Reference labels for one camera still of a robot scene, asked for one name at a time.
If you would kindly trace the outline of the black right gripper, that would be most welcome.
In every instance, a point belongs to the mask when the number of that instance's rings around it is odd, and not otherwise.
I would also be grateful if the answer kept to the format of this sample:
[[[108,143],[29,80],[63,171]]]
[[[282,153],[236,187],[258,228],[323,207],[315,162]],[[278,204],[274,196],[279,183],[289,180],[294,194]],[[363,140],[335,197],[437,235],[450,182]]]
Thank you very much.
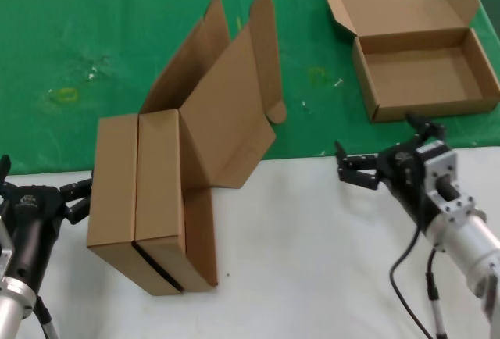
[[[423,160],[416,150],[432,137],[444,141],[446,129],[442,124],[413,112],[408,112],[405,118],[415,131],[415,141],[386,148],[378,155],[348,155],[341,143],[335,141],[337,174],[342,182],[370,190],[376,190],[379,182],[384,182],[425,234],[439,210],[424,190]]]

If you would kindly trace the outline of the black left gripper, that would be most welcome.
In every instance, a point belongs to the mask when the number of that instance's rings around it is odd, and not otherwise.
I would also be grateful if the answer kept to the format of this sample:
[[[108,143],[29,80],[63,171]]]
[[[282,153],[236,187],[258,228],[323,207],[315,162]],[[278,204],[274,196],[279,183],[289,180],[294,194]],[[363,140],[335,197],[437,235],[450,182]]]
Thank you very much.
[[[6,276],[39,288],[42,284],[60,227],[65,218],[76,225],[90,214],[91,177],[61,186],[11,185],[5,179],[9,175],[11,159],[3,155],[0,161],[1,197],[4,203],[5,225],[12,239],[14,254]],[[72,206],[65,203],[76,201]]]

